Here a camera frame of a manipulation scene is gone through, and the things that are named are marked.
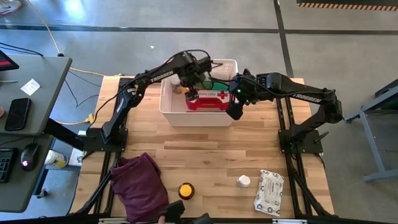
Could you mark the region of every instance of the computer mouse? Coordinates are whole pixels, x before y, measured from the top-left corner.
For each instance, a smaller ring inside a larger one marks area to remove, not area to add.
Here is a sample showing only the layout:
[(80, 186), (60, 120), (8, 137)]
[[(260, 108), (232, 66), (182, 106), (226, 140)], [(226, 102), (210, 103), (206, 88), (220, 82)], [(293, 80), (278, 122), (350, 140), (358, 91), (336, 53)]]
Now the computer mouse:
[(31, 171), (36, 167), (39, 155), (39, 144), (30, 143), (25, 146), (21, 154), (21, 166), (24, 171)]

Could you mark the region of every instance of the concrete floor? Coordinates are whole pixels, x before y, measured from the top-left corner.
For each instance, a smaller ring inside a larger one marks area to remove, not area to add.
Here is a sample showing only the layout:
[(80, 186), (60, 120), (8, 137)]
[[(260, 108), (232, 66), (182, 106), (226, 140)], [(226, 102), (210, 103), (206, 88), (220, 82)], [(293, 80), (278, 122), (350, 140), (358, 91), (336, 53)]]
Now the concrete floor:
[[(0, 25), (41, 26), (32, 8), (22, 2), (20, 11), (0, 17)], [(52, 26), (278, 29), (273, 0), (32, 2)], [(398, 30), (398, 12), (299, 8), (294, 0), (280, 1), (280, 9), (286, 29)], [(252, 73), (286, 73), (279, 34), (117, 31), (56, 31), (54, 36), (61, 51), (73, 59), (74, 67), (109, 75), (142, 72), (183, 49), (204, 49), (213, 58), (233, 58), (238, 61), (240, 72), (247, 67)], [(56, 55), (47, 31), (3, 29), (0, 33), (0, 42)], [(286, 39), (294, 77), (304, 78), (309, 85), (337, 89), (344, 114), (357, 110), (371, 100), (376, 90), (397, 78), (396, 35), (289, 34)], [(101, 77), (77, 74), (101, 83)], [(78, 101), (99, 92), (97, 86), (73, 75), (68, 75), (67, 80)], [(96, 99), (92, 98), (75, 109), (74, 99), (64, 85), (51, 117), (80, 121), (94, 112), (95, 104)], [(72, 129), (78, 131), (85, 127)], [(373, 183), (362, 180), (363, 175), (377, 169), (361, 123), (326, 124), (320, 130), (330, 132), (322, 144), (336, 214), (397, 223), (398, 179)], [(69, 149), (60, 143), (55, 147)], [(45, 182), (51, 197), (32, 198), (24, 213), (0, 213), (0, 220), (66, 214), (74, 195), (76, 176), (76, 172), (51, 171)], [(39, 211), (38, 206), (46, 209)]]

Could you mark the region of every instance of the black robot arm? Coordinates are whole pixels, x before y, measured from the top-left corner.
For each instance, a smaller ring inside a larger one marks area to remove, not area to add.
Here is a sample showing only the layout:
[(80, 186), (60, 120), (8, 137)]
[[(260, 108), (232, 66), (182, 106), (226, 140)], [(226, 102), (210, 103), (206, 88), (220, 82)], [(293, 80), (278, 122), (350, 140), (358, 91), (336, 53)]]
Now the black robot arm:
[(258, 101), (291, 97), (320, 105), (317, 113), (302, 124), (290, 127), (288, 137), (291, 141), (302, 139), (303, 135), (313, 131), (324, 123), (337, 123), (343, 119), (341, 102), (337, 100), (335, 90), (319, 89), (293, 82), (280, 73), (265, 73), (255, 76), (245, 69), (229, 82), (229, 91), (234, 96), (227, 109), (233, 119), (243, 114), (243, 105), (256, 104)]
[(119, 93), (120, 103), (115, 109), (112, 118), (105, 122), (101, 128), (104, 143), (108, 141), (118, 142), (121, 132), (125, 129), (125, 118), (131, 108), (136, 107), (144, 97), (146, 88), (171, 75), (177, 74), (181, 85), (189, 91), (185, 94), (187, 99), (195, 100), (198, 93), (194, 89), (196, 83), (205, 80), (205, 72), (211, 72), (210, 56), (197, 60), (189, 50), (173, 55), (163, 65), (144, 73), (137, 74), (131, 81), (121, 88)]

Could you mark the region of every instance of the maroon towel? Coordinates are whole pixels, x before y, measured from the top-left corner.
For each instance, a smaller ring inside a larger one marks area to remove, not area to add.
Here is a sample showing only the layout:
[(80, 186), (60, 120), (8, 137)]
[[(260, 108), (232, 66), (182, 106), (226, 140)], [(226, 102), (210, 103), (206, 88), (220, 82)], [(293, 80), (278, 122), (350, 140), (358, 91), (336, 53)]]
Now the maroon towel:
[(127, 220), (157, 220), (169, 199), (155, 161), (145, 152), (132, 159), (122, 157), (118, 165), (111, 171), (111, 184), (126, 208)]

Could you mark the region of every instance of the gray desk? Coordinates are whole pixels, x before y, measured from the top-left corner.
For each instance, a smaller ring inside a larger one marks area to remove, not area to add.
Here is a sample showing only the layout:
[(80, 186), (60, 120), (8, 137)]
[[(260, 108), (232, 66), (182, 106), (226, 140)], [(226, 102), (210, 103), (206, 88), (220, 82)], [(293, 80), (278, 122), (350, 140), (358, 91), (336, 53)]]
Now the gray desk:
[[(22, 136), (14, 134), (2, 134), (0, 136), (0, 144), (2, 142), (18, 139), (21, 137)], [(46, 134), (36, 137), (36, 143), (40, 144), (38, 155), (39, 163), (32, 171), (23, 171), (20, 163), (21, 153), (24, 150), (24, 147), (27, 144), (32, 143), (33, 140), (34, 137), (32, 136), (20, 141), (10, 142), (9, 144), (0, 146), (18, 148), (18, 156), (12, 167), (9, 182), (0, 184), (0, 211), (2, 212), (23, 212), (29, 203), (40, 171), (44, 165), (45, 157), (47, 156), (47, 153), (52, 145), (53, 137)]]
[[(11, 101), (18, 98), (30, 98), (32, 105), (26, 127), (23, 130), (5, 131), (6, 119), (3, 117), (0, 119), (0, 134), (41, 134), (72, 60), (68, 57), (13, 54), (8, 54), (8, 56), (19, 65), (19, 69), (0, 72), (0, 80), (18, 80), (18, 82), (0, 84), (0, 107), (4, 108), (7, 113)], [(40, 88), (32, 96), (29, 96), (21, 90), (21, 87), (32, 78), (40, 85)]]

